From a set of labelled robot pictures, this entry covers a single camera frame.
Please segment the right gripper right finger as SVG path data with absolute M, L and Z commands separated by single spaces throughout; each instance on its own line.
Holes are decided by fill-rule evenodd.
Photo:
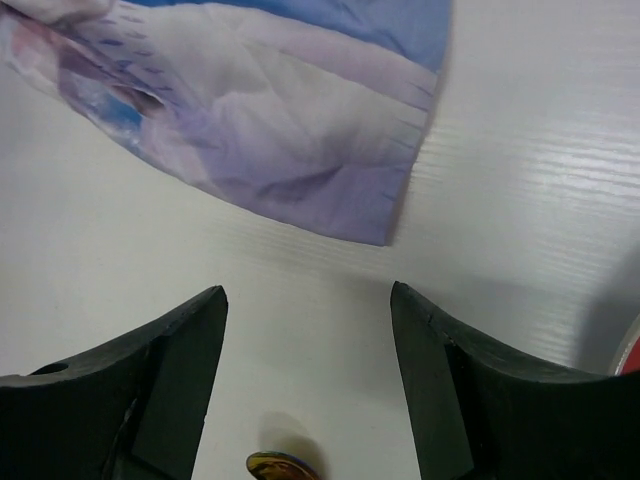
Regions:
M 635 479 L 639 376 L 549 362 L 457 320 L 416 290 L 390 297 L 424 479 Z

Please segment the blue princess print cloth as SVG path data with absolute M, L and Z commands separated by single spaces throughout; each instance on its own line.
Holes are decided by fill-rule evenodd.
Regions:
M 154 168 L 383 246 L 451 20 L 449 1 L 5 1 L 1 54 Z

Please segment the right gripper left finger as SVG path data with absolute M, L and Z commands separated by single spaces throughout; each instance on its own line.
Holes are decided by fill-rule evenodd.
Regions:
M 228 301 L 211 287 L 160 318 L 1 379 L 4 479 L 189 479 Z

